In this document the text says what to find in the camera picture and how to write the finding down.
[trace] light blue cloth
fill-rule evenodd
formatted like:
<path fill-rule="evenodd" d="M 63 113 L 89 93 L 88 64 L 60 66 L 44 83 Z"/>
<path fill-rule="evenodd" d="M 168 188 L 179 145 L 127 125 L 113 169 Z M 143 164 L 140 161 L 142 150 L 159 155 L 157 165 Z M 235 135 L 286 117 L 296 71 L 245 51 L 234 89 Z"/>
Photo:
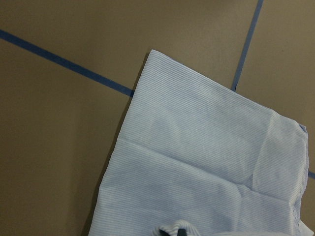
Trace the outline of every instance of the light blue cloth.
<path fill-rule="evenodd" d="M 308 134 L 152 50 L 99 188 L 90 236 L 313 234 L 300 220 Z"/>

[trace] blue line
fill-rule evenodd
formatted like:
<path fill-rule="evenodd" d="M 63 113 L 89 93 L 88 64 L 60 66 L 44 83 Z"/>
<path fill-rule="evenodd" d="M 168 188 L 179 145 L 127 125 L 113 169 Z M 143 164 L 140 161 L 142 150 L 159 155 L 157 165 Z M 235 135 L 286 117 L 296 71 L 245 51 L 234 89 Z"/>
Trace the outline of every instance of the blue line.
<path fill-rule="evenodd" d="M 235 72 L 235 75 L 234 75 L 233 84 L 232 84 L 232 88 L 231 88 L 233 91 L 236 90 L 236 86 L 238 84 L 238 81 L 240 80 L 240 76 L 241 76 L 241 73 L 242 73 L 242 70 L 243 70 L 243 66 L 244 66 L 244 63 L 245 63 L 245 59 L 246 59 L 246 55 L 247 55 L 247 52 L 248 52 L 248 48 L 250 47 L 250 43 L 251 43 L 251 40 L 252 40 L 252 35 L 254 33 L 255 26 L 256 26 L 256 23 L 257 23 L 257 20 L 258 20 L 259 13 L 260 13 L 260 10 L 261 10 L 263 2 L 264 2 L 264 0 L 258 0 L 256 9 L 255 9 L 255 12 L 254 12 L 254 16 L 252 17 L 251 26 L 250 26 L 250 29 L 248 30 L 248 33 L 247 33 L 247 36 L 246 36 L 246 40 L 245 40 L 245 43 L 244 43 L 244 46 L 243 46 L 242 54 L 241 54 L 241 57 L 240 57 L 240 60 L 238 62 L 237 69 L 236 69 L 236 72 Z"/>
<path fill-rule="evenodd" d="M 92 71 L 90 71 L 90 70 L 88 70 L 82 66 L 79 66 L 78 64 L 70 62 L 67 59 L 59 57 L 56 54 L 53 54 L 53 53 L 48 52 L 42 48 L 39 48 L 34 44 L 26 42 L 26 41 L 14 36 L 14 35 L 11 35 L 10 33 L 7 33 L 3 30 L 0 30 L 0 38 L 2 38 L 5 41 L 8 41 L 10 43 L 13 43 L 16 46 L 24 48 L 24 49 L 26 49 L 26 50 L 28 50 L 28 51 L 36 54 L 36 55 L 39 55 L 43 58 L 46 58 L 47 60 L 50 60 L 56 64 L 59 64 L 59 65 L 65 67 L 67 69 L 70 69 L 74 72 L 77 72 L 80 75 L 83 75 L 85 77 L 88 77 L 88 78 L 96 81 L 96 82 L 99 82 L 102 85 L 108 86 L 108 87 L 110 87 L 110 88 L 112 88 L 118 92 L 121 92 L 121 93 L 128 95 L 130 97 L 133 96 L 133 93 L 134 93 L 133 90 L 131 90 L 131 89 L 129 89 L 123 85 L 120 85 L 120 84 L 118 84 L 118 83 L 116 83 L 110 79 L 107 79 L 104 76 L 96 74 L 96 73 L 94 73 L 94 72 L 92 72 Z"/>
<path fill-rule="evenodd" d="M 315 173 L 309 171 L 309 177 L 315 179 Z"/>

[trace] floor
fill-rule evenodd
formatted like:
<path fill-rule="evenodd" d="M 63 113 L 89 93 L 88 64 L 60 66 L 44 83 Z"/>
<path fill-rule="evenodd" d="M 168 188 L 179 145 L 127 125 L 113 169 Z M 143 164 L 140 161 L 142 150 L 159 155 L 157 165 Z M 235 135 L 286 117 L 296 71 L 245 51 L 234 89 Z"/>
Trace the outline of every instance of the floor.
<path fill-rule="evenodd" d="M 5 1 L 0 29 L 135 88 L 156 49 L 231 87 L 255 0 Z M 265 0 L 237 93 L 309 133 L 301 218 L 315 231 L 315 2 Z M 0 39 L 3 235 L 88 234 L 131 98 Z"/>

